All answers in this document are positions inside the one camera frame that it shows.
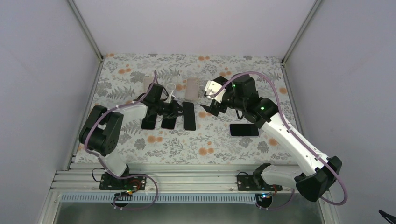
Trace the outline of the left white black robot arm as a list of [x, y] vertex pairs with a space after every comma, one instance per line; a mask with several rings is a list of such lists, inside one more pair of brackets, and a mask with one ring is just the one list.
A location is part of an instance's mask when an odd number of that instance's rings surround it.
[[136, 100], [114, 108], [96, 105], [92, 108], [78, 140], [87, 153], [99, 160], [111, 182], [118, 189], [130, 183], [129, 167], [115, 151], [125, 119], [142, 119], [148, 125], [155, 125], [157, 116], [162, 123], [175, 121], [182, 116], [183, 108], [160, 84], [150, 84], [148, 90]]

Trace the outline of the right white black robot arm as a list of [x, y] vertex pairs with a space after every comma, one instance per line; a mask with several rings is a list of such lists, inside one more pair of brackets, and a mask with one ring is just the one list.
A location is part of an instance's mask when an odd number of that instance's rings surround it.
[[248, 122], [273, 137], [295, 160], [297, 168], [270, 163], [259, 166], [251, 175], [257, 189], [279, 185], [296, 189], [305, 199], [316, 202], [337, 181], [342, 161], [318, 150], [293, 127], [281, 111], [278, 96], [275, 102], [260, 97], [251, 74], [243, 72], [229, 80], [217, 77], [207, 81], [204, 96], [212, 102], [202, 107], [214, 116], [225, 113], [228, 108], [241, 112]]

